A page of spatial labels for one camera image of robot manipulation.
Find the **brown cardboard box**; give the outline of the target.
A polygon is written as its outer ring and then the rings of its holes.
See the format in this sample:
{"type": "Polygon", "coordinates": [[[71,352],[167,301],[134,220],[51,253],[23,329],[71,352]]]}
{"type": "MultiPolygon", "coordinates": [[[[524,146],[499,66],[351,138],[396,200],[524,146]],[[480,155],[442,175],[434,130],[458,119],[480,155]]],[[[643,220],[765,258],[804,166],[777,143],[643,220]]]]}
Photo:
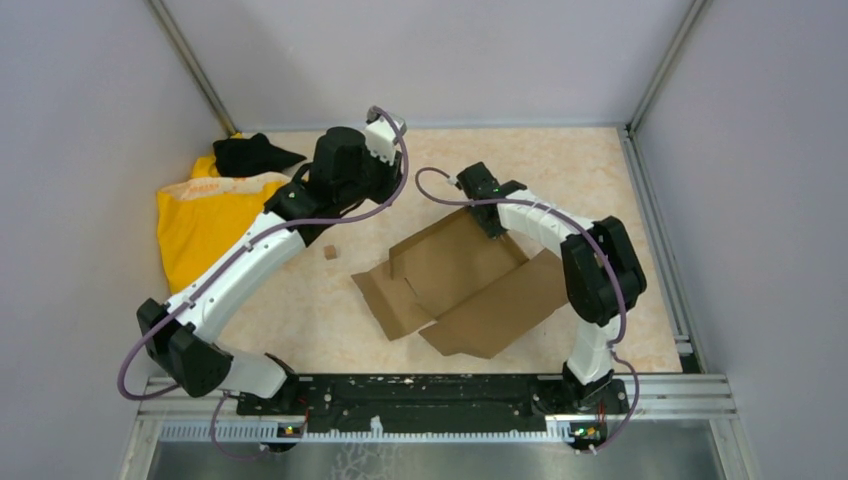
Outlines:
{"type": "Polygon", "coordinates": [[[492,359],[568,304],[561,260],[528,257],[458,210],[353,275],[386,338],[417,334],[443,356],[492,359]]]}

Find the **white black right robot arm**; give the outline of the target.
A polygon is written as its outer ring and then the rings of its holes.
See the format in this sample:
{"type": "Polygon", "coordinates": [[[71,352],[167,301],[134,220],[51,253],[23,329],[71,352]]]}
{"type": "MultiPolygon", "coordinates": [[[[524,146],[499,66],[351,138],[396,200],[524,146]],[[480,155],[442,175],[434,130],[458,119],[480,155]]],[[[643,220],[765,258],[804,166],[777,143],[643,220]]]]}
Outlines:
{"type": "Polygon", "coordinates": [[[627,314],[647,288],[625,225],[614,216],[571,215],[520,182],[499,182],[481,162],[462,170],[453,183],[490,237],[518,232],[561,260],[567,299],[580,319],[563,367],[563,398],[576,412],[590,411],[612,379],[627,314]]]}

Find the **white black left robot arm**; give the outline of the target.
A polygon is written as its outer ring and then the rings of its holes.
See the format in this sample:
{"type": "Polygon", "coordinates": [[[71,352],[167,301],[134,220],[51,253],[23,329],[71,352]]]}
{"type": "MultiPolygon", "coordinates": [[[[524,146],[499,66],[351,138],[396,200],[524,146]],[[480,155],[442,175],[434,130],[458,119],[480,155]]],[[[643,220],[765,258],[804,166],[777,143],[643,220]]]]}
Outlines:
{"type": "Polygon", "coordinates": [[[284,263],[328,228],[363,220],[365,201],[390,206],[408,178],[406,126],[382,116],[363,130],[332,127],[311,162],[279,188],[234,244],[198,279],[166,302],[137,310],[147,355],[191,397],[229,390],[259,397],[277,414],[300,399],[296,375],[271,354],[228,350],[218,339],[237,310],[284,263]]]}

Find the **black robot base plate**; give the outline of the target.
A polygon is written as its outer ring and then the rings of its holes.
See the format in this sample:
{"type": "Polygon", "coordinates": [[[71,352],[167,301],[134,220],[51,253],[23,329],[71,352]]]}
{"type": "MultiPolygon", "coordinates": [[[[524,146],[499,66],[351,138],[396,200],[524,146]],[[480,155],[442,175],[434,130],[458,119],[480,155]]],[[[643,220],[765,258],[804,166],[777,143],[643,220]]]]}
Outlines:
{"type": "Polygon", "coordinates": [[[302,416],[309,433],[364,433],[378,418],[392,434],[541,432],[547,416],[625,414],[630,400],[615,379],[579,399],[559,374],[302,376],[270,399],[237,395],[242,416],[302,416]]]}

